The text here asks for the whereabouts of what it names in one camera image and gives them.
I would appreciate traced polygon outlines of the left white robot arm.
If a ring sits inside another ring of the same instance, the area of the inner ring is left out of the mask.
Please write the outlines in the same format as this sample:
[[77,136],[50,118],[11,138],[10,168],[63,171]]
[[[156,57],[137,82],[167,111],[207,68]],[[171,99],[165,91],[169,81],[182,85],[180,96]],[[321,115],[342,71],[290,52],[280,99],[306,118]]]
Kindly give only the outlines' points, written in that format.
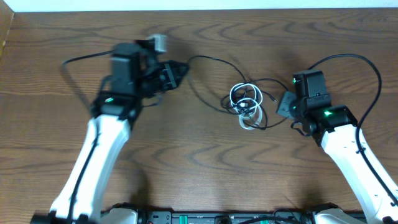
[[49,213],[34,214],[31,223],[100,223],[106,186],[143,99],[178,88],[190,69],[186,62],[159,61],[164,52],[153,40],[121,43],[109,51],[111,73],[102,79],[89,107],[78,159]]

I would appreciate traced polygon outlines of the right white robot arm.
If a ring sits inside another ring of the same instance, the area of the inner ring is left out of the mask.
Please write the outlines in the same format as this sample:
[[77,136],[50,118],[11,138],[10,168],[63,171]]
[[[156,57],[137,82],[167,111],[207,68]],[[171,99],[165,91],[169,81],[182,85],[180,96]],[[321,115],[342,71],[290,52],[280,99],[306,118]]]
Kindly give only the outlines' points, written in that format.
[[338,166],[358,199],[367,223],[397,223],[397,185],[378,161],[357,119],[345,105],[332,105],[320,70],[293,75],[277,114],[301,124]]

